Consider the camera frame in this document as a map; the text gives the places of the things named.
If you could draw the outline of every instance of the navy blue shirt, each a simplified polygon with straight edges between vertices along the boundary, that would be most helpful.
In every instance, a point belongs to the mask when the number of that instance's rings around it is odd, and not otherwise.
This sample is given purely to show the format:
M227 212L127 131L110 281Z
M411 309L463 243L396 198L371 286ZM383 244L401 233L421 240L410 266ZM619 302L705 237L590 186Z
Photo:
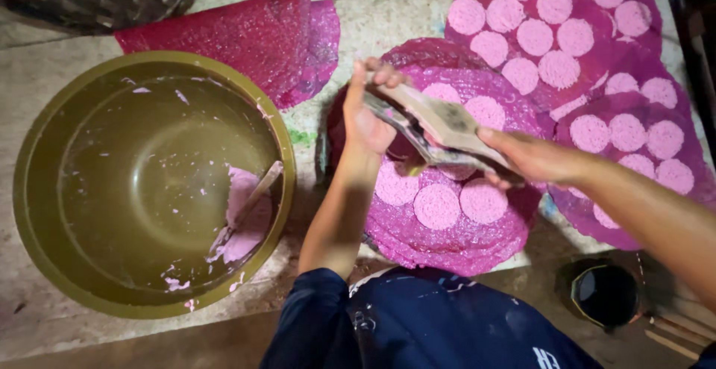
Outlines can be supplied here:
M694 368L714 368L705 353ZM524 301L439 269L296 278L261 368L601 368Z

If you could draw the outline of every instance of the person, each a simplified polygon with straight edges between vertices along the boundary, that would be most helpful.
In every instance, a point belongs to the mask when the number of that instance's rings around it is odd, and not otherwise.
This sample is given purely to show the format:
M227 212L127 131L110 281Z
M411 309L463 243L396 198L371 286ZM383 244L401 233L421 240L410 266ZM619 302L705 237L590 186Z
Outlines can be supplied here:
M375 58L355 62L343 106L345 149L261 368L600 368L524 301L449 272L397 267L349 291L382 155L396 135L363 106L367 70L378 85L407 81ZM594 154L518 132L480 128L478 136L528 180L585 193L716 309L709 210ZM710 349L695 368L716 368Z

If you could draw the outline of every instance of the bowl rim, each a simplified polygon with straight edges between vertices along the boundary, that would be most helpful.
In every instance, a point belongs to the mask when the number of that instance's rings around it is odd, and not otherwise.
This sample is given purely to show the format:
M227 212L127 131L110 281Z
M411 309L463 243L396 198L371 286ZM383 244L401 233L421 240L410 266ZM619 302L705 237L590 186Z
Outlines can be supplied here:
M279 210L264 243L258 248L255 254L241 266L241 269L236 270L234 275L229 276L216 288L185 301L158 306L121 304L115 301L105 300L84 290L67 278L52 263L40 247L40 243L37 240L37 236L29 219L29 206L27 205L26 197L29 165L36 144L45 126L49 123L49 120L58 113L68 99L73 97L76 92L80 91L96 78L119 68L148 62L175 62L198 66L224 77L235 89L246 92L248 100L253 104L260 105L268 115L266 120L274 135L274 139L278 143L283 162L283 188ZM283 227L286 224L289 211L291 210L295 187L296 161L293 155L291 137L286 125L283 123L279 110L264 91L235 69L208 57L183 51L144 51L118 56L94 66L74 78L45 105L27 131L16 159L13 177L12 205L18 233L32 262L63 294L86 307L119 318L162 319L183 315L207 307L227 297L231 293L230 288L234 283L238 283L240 286L248 282L256 271L266 262L282 237ZM193 300L193 309L185 306L185 303L191 300Z

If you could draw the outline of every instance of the olive green bowl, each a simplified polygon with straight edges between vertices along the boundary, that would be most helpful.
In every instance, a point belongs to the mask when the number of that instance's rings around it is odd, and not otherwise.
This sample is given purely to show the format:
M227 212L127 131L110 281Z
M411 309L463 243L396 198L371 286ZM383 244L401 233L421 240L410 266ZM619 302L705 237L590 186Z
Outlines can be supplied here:
M266 239L245 262L209 264L228 165L262 177L276 160ZM192 53L135 53L78 76L37 117L17 160L15 220L33 262L73 300L168 318L227 296L264 264L295 172L286 126L245 76ZM169 291L167 278L190 285Z

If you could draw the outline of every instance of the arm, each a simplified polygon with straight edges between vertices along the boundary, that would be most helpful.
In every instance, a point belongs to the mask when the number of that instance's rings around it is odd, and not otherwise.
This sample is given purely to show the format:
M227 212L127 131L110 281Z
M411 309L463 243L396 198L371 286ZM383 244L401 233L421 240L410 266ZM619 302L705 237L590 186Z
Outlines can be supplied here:
M348 278L358 256L361 237L373 199L382 155L395 138L395 130L363 106L367 69L377 71L375 84L394 88L405 77L377 59L354 64L353 77L343 106L346 146L311 226L299 257L299 273L330 269Z
M529 180L585 193L716 312L716 216L708 209L594 154L521 133L480 129L478 135Z

